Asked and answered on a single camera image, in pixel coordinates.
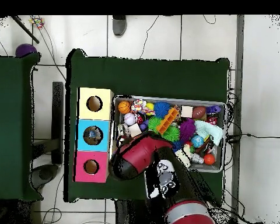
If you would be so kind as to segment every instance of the plastic bin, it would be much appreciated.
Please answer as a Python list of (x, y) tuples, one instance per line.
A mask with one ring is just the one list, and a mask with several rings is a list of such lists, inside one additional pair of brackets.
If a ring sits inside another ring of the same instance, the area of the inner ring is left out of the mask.
[[(147, 102), (156, 103), (156, 102), (168, 102), (172, 105), (178, 106), (213, 106), (219, 105), (221, 111), (219, 113), (217, 126), (223, 129), (223, 138), (220, 141), (218, 146), (218, 152), (216, 157), (216, 162), (213, 165), (207, 164), (192, 164), (190, 170), (197, 169), (199, 172), (207, 172), (207, 173), (219, 173), (224, 166), (224, 157), (225, 157), (225, 138), (226, 138), (226, 118), (227, 118), (227, 105), (222, 102), (215, 101), (198, 101), (198, 100), (181, 100), (181, 99), (167, 99), (167, 98), (155, 98), (155, 97), (143, 97), (143, 96), (114, 96), (113, 97), (113, 106), (114, 106), (114, 114), (112, 116), (112, 124), (111, 124), (111, 140), (116, 140), (118, 137), (117, 133), (117, 125), (122, 124), (124, 122), (124, 114), (121, 114), (118, 110), (118, 104), (122, 100), (126, 100), (129, 102), (133, 102), (136, 99), (143, 99)], [(110, 142), (110, 158), (112, 155), (112, 149), (114, 148), (115, 142)]]

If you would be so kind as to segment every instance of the person's foot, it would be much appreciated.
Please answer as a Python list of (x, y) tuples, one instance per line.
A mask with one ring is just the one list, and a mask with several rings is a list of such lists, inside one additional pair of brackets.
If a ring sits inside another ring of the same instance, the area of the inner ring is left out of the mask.
[(121, 36), (127, 29), (127, 20), (125, 15), (114, 15), (113, 16), (113, 33), (116, 36)]

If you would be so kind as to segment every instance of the green spiky ball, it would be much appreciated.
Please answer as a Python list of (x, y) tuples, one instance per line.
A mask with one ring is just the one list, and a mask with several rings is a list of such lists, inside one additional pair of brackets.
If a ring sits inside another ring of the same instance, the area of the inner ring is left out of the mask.
[(180, 130), (177, 127), (169, 126), (162, 137), (170, 142), (175, 142), (180, 139)]
[(156, 127), (161, 123), (161, 120), (161, 118), (155, 116), (151, 117), (148, 122), (148, 128), (158, 134), (159, 132), (156, 130)]

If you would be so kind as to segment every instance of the orange toy block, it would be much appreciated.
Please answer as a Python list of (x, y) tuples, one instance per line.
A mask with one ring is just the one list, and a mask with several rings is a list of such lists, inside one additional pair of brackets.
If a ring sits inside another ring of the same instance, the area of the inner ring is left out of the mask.
[(177, 111), (175, 108), (171, 108), (168, 111), (168, 114), (165, 116), (165, 118), (161, 121), (161, 123), (156, 127), (156, 130), (163, 135), (164, 132), (168, 129), (169, 125), (173, 122), (175, 117), (178, 115), (179, 111)]

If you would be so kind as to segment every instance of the green mat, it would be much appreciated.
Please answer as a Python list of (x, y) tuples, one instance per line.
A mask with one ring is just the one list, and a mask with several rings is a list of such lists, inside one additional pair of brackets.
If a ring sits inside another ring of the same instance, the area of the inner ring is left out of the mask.
[(39, 200), (29, 183), (32, 156), (30, 75), (40, 60), (0, 57), (0, 199)]
[[(106, 183), (72, 181), (76, 89), (94, 87), (111, 89), (115, 95), (226, 102), (229, 61), (226, 58), (216, 62), (128, 60), (92, 58), (85, 57), (84, 54), (82, 50), (74, 49), (66, 59), (68, 80), (66, 81), (65, 139), (69, 138), (69, 143), (65, 143), (65, 176), (68, 173), (68, 179), (65, 180), (64, 199), (70, 202), (77, 198), (145, 199), (143, 175), (129, 181), (117, 181), (108, 176)], [(220, 204), (222, 172), (201, 173), (201, 175)]]

